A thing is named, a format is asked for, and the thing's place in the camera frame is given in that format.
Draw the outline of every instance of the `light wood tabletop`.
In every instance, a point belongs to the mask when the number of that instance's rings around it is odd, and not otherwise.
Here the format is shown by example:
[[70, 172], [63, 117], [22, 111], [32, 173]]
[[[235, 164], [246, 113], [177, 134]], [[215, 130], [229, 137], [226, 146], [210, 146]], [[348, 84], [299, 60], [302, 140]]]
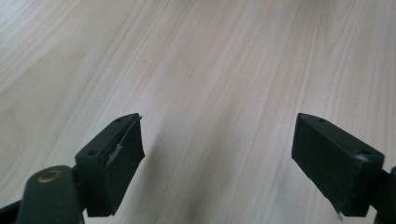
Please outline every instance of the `light wood tabletop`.
[[0, 1], [0, 206], [113, 119], [147, 157], [87, 223], [373, 223], [291, 159], [297, 113], [396, 165], [396, 1]]

